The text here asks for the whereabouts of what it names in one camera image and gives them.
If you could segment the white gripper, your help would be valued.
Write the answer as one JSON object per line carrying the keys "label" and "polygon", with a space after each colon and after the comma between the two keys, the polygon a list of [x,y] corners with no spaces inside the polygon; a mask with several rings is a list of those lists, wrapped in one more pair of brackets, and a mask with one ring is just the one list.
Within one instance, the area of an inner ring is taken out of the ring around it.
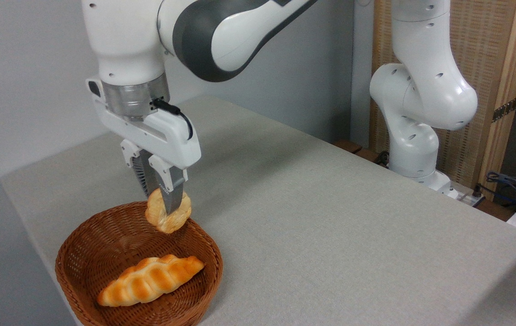
{"label": "white gripper", "polygon": [[181,205],[187,169],[200,157],[197,133],[189,137],[189,127],[183,117],[164,110],[148,114],[143,120],[128,120],[108,109],[102,82],[87,79],[100,121],[113,133],[124,138],[121,150],[125,163],[149,197],[160,187],[165,212],[170,215]]}

